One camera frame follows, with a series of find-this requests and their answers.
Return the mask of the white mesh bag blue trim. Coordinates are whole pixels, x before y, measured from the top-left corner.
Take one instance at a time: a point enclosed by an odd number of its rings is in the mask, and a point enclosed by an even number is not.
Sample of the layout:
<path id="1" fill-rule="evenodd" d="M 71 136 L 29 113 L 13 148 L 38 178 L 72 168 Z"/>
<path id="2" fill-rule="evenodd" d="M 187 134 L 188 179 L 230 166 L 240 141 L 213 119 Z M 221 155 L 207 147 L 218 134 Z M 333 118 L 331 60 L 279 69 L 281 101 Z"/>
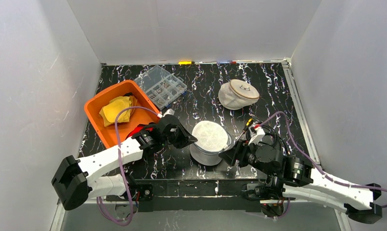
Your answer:
<path id="1" fill-rule="evenodd" d="M 227 150 L 233 143 L 232 136 L 221 125 L 207 120 L 197 123 L 192 135 L 197 141 L 189 146 L 190 154 L 204 166 L 219 164 L 222 161 L 219 153 Z"/>

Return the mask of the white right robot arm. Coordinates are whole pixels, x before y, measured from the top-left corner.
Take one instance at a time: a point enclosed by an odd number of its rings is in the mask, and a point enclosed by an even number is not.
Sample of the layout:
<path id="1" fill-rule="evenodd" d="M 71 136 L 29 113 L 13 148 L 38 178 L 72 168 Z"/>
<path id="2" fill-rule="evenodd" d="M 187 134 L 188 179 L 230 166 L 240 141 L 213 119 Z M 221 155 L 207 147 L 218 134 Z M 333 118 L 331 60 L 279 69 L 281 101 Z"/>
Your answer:
<path id="1" fill-rule="evenodd" d="M 250 165 L 267 175 L 266 180 L 245 189 L 249 200 L 303 199 L 334 208 L 364 224 L 374 224 L 383 216 L 382 207 L 375 204 L 381 195 L 377 184 L 355 188 L 346 180 L 319 172 L 310 161 L 283 155 L 276 147 L 240 140 L 219 157 L 231 166 Z"/>

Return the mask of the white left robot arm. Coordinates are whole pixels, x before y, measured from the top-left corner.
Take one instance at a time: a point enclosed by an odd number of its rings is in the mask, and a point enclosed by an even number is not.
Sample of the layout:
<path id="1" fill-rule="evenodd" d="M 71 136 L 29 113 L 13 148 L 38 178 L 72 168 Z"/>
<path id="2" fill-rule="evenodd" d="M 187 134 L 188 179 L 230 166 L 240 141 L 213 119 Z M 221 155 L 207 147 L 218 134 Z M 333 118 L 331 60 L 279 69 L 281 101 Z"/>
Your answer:
<path id="1" fill-rule="evenodd" d="M 69 211 L 80 207 L 90 198 L 107 195 L 124 196 L 133 199 L 139 191 L 131 179 L 123 174 L 107 176 L 106 173 L 125 164 L 139 161 L 146 154 L 160 151 L 165 145 L 183 149 L 197 142 L 177 117 L 165 115 L 158 123 L 143 127 L 120 145 L 115 145 L 94 155 L 64 158 L 51 184 L 64 209 Z"/>

